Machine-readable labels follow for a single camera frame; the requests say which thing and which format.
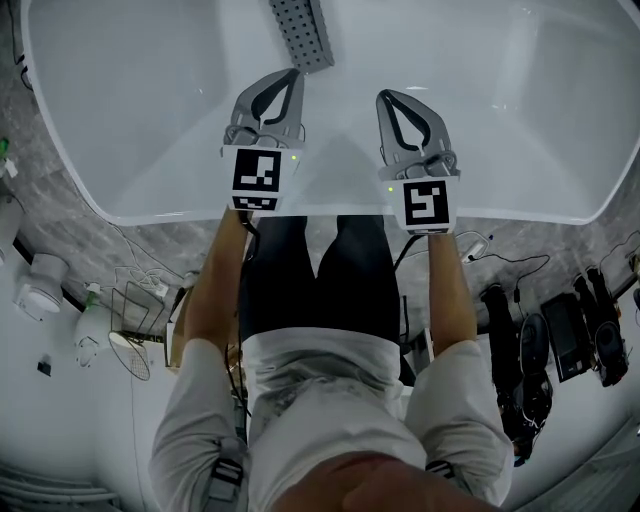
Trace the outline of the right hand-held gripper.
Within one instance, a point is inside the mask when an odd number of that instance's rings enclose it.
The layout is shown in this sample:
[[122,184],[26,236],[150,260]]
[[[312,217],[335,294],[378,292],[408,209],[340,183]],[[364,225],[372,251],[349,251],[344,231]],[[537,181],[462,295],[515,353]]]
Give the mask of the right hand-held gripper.
[[[378,171],[378,177],[398,225],[410,234],[452,233],[460,172],[454,154],[436,154],[451,150],[443,119],[413,96],[390,89],[377,95],[376,109],[387,165]],[[422,135],[419,145],[406,141],[397,112]]]

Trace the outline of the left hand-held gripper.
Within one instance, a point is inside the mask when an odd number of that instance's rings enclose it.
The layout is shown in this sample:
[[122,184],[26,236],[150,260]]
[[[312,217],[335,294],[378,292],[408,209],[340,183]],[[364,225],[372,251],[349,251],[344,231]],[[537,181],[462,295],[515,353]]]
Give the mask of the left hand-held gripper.
[[[284,91],[279,114],[264,119]],[[221,148],[231,210],[275,213],[304,155],[299,139],[304,76],[294,68],[259,79],[237,98]]]

